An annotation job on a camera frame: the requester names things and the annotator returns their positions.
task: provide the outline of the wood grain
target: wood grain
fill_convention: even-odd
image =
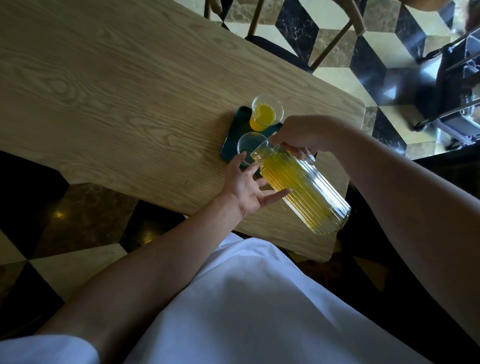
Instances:
[[[276,95],[287,116],[361,126],[359,100],[171,0],[0,4],[0,149],[78,180],[190,215],[220,191],[220,148],[256,95]],[[317,166],[344,195],[338,161]],[[317,260],[335,240],[283,202],[238,230]]]

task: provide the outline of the dark green tray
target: dark green tray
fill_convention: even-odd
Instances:
[[[224,161],[230,162],[232,158],[237,155],[237,143],[242,135],[255,131],[250,127],[251,115],[252,109],[248,106],[240,106],[237,110],[220,151],[220,155]],[[282,124],[279,123],[269,126],[264,131],[258,133],[261,133],[268,138],[273,133],[278,132],[281,127]]]

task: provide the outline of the wooden chair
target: wooden chair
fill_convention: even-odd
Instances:
[[[275,43],[270,42],[269,40],[262,38],[260,36],[255,36],[255,30],[257,29],[258,20],[260,19],[260,12],[262,11],[262,7],[264,5],[264,0],[259,0],[257,3],[257,7],[255,9],[255,13],[253,14],[252,22],[250,23],[250,28],[248,30],[248,35],[245,37],[246,40],[249,42],[259,46],[267,50],[270,53],[275,54],[276,56],[284,59],[285,61],[309,72],[313,73],[320,63],[324,61],[324,59],[328,56],[328,54],[332,51],[332,49],[337,45],[338,41],[343,37],[343,35],[350,29],[353,25],[355,29],[355,33],[357,36],[361,36],[367,30],[365,27],[365,23],[363,22],[362,16],[360,14],[357,5],[355,4],[354,0],[334,0],[342,10],[348,15],[349,21],[343,27],[340,32],[335,36],[335,38],[330,42],[330,44],[325,48],[325,50],[318,56],[318,58],[312,63],[311,66],[308,66],[308,62],[305,63],[300,57],[292,54],[291,52],[287,51],[286,49],[276,45]]]
[[[220,0],[205,0],[204,18],[210,19],[210,8],[218,16],[222,13],[222,3]]]

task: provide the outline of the glass pitcher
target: glass pitcher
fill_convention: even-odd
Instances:
[[[315,233],[339,231],[350,214],[350,205],[314,166],[304,149],[305,159],[295,158],[278,144],[265,140],[251,157],[260,163],[260,174],[276,191],[291,188],[283,199]]]

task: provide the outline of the black chair seat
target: black chair seat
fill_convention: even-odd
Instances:
[[[313,73],[308,64],[302,61],[300,57],[297,57],[295,54],[276,45],[275,43],[270,42],[269,40],[266,40],[265,38],[262,38],[261,36],[246,36],[245,40],[248,40],[250,43],[265,49],[267,52],[275,54],[277,57],[293,64],[294,66],[297,66],[298,68],[301,68],[304,71],[307,71],[308,73]]]

